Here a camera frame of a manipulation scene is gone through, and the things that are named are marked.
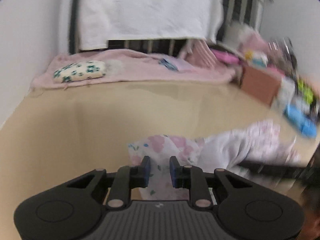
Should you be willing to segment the brown cardboard box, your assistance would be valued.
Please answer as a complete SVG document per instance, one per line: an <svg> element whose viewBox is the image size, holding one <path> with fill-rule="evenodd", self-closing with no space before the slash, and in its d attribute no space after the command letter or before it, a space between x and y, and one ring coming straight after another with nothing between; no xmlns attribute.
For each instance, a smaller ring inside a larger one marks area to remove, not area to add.
<svg viewBox="0 0 320 240"><path fill-rule="evenodd" d="M243 66L241 90L271 107L281 86L281 77L263 69Z"/></svg>

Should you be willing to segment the pink blanket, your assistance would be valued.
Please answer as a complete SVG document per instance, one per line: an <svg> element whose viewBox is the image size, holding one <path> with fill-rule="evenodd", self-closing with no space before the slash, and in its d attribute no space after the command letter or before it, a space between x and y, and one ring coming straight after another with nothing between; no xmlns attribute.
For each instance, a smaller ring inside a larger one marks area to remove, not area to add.
<svg viewBox="0 0 320 240"><path fill-rule="evenodd" d="M71 63L102 61L106 64L106 75L96 79L69 83L54 83L53 73ZM228 83L235 77L235 70L210 58L207 67L198 67L182 59L163 54L144 54L129 49L87 52L74 55L58 55L46 72L35 77L32 88L54 89L79 87L99 83L127 81L196 81Z"/></svg>

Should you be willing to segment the white hanging sheet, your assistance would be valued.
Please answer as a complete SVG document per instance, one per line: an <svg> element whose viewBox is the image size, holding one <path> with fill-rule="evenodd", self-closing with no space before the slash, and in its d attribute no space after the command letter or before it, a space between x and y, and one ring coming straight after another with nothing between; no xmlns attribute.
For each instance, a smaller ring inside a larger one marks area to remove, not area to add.
<svg viewBox="0 0 320 240"><path fill-rule="evenodd" d="M223 0L80 0L82 50L111 40L201 39L216 41Z"/></svg>

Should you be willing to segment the green floral small pillow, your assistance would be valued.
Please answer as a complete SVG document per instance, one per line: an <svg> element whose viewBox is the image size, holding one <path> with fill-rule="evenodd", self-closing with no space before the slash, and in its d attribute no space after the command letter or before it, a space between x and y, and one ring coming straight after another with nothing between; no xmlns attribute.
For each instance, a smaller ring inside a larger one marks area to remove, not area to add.
<svg viewBox="0 0 320 240"><path fill-rule="evenodd" d="M81 61L66 65L53 73L54 83L69 83L100 78L106 75L102 61Z"/></svg>

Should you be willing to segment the metal window railing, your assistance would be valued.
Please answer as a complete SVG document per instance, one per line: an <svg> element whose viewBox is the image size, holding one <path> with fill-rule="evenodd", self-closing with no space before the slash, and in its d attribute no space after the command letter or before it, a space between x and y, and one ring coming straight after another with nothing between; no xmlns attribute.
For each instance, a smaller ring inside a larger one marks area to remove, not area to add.
<svg viewBox="0 0 320 240"><path fill-rule="evenodd" d="M273 2L274 0L223 0L223 25L231 25L232 22L238 21L258 29L265 4Z"/></svg>

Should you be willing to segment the white printed carton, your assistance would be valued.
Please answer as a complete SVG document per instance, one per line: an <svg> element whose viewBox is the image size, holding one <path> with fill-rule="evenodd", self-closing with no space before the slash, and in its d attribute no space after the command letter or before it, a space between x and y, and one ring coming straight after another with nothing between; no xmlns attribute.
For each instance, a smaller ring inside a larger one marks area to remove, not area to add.
<svg viewBox="0 0 320 240"><path fill-rule="evenodd" d="M283 112L286 109L287 105L291 103L295 92L295 82L288 77L283 77L281 80L280 88L272 101L271 108Z"/></svg>

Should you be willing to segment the neon yellow green item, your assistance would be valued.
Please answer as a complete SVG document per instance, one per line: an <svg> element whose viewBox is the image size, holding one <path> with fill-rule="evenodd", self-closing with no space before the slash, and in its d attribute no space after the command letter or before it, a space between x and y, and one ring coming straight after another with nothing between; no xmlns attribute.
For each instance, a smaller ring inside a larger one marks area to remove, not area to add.
<svg viewBox="0 0 320 240"><path fill-rule="evenodd" d="M304 101L309 105L312 104L314 93L310 88L310 86L307 83L305 83L302 79L298 79L297 87L298 87L298 94L303 97Z"/></svg>

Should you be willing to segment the magenta pink flat box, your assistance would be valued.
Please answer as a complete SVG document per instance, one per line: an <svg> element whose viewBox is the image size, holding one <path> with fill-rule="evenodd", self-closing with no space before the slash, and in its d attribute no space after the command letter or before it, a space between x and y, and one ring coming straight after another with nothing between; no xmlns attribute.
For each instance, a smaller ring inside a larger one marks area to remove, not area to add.
<svg viewBox="0 0 320 240"><path fill-rule="evenodd" d="M239 63L239 58L232 53L228 53L226 51L215 50L215 49L212 49L212 52L215 55L215 57L223 63L226 63L226 64L238 64Z"/></svg>

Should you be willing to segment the blue plastic bag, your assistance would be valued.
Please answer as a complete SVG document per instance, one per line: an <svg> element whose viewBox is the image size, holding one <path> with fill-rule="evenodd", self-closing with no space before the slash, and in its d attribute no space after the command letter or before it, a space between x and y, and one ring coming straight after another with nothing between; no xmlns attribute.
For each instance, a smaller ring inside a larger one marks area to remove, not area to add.
<svg viewBox="0 0 320 240"><path fill-rule="evenodd" d="M284 111L286 118L295 126L295 128L300 131L302 136L307 138L317 137L317 127L316 125L306 117L299 109L294 105L287 105Z"/></svg>

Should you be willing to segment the floral pink white garment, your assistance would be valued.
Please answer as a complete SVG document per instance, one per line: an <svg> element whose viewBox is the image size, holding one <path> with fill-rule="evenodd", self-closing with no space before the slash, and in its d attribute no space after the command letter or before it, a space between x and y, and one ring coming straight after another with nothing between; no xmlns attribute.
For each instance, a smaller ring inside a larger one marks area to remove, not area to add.
<svg viewBox="0 0 320 240"><path fill-rule="evenodd" d="M278 124L264 120L246 129L234 129L206 138L153 135L129 144L128 152L133 165L139 165L144 156L151 159L148 187L140 189L144 200L187 200L188 190L172 186L170 157L175 156L182 166L197 166L204 172L212 173L217 168L224 168L274 189L279 184L278 179L253 175L248 169L239 167L239 163L249 160L264 164L299 164L300 156L293 148L295 141L282 143L279 133Z"/></svg>

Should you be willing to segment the yellow white plush toy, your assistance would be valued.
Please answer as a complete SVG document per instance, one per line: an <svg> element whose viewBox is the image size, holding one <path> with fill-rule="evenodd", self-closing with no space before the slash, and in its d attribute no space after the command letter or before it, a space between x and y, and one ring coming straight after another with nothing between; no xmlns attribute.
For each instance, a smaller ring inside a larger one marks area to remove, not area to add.
<svg viewBox="0 0 320 240"><path fill-rule="evenodd" d="M266 68L268 65L268 57L263 52L247 50L244 57L249 66Z"/></svg>

